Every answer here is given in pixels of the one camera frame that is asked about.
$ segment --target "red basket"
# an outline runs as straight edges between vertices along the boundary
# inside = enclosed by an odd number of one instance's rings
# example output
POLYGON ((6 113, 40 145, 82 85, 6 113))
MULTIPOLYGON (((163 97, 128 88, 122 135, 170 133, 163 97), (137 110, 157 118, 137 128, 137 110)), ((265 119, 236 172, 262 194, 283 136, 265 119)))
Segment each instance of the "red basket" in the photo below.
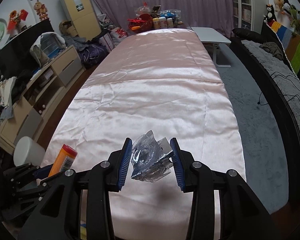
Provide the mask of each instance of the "red basket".
POLYGON ((136 20, 144 20, 146 22, 130 22, 128 27, 131 30, 132 27, 135 26, 140 26, 139 29, 137 30, 132 30, 134 33, 141 33, 141 32, 146 32, 152 29, 152 17, 149 14, 141 14, 140 16, 138 16, 137 18, 135 18, 136 20))

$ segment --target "orange canister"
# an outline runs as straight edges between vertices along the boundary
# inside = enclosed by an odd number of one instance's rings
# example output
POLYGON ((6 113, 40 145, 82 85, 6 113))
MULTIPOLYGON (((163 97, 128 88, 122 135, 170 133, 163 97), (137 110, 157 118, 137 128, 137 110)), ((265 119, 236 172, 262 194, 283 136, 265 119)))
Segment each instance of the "orange canister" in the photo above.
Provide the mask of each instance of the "orange canister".
POLYGON ((51 168, 48 177, 51 177, 59 172, 68 170, 74 162, 74 159, 76 158, 77 154, 77 151, 72 149, 70 146, 64 144, 56 160, 54 161, 54 164, 51 168))

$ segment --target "white trash bin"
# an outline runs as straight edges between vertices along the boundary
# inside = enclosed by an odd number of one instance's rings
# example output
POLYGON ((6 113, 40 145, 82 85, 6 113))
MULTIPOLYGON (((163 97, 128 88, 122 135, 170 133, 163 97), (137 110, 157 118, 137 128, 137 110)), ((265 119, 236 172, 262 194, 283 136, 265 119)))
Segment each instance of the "white trash bin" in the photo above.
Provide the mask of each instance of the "white trash bin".
POLYGON ((28 136, 22 137, 14 150, 13 162, 15 166, 32 163, 40 166, 45 155, 45 150, 28 136))

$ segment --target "satin fabric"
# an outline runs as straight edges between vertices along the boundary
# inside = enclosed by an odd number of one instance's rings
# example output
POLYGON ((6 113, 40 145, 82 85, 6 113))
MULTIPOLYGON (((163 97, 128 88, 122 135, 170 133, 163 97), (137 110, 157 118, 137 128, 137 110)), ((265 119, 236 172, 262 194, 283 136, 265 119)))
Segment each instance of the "satin fabric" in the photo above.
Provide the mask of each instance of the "satin fabric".
MULTIPOLYGON (((91 169, 121 149, 126 137, 134 142, 149 130, 157 140, 176 137, 181 149, 212 170, 235 169, 245 179, 232 105, 218 71, 193 31, 155 30, 122 41, 75 96, 42 166, 53 163, 67 144, 78 151, 72 168, 91 169)), ((192 193, 181 192, 173 169, 156 183, 132 180, 132 170, 130 165, 122 191, 109 194, 116 236, 127 240, 185 239, 192 193)), ((218 239, 216 191, 215 202, 218 239)))

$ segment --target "television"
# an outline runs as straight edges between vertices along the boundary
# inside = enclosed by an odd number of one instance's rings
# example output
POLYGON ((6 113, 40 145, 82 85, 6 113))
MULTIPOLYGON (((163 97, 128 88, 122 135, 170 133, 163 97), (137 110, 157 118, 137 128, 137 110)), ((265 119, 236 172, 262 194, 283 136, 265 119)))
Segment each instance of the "television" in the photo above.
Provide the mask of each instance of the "television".
POLYGON ((0 71, 4 78, 17 77, 24 69, 33 71, 39 68, 39 64, 30 54, 30 48, 42 33, 53 31, 49 19, 46 19, 8 41, 0 49, 0 71))

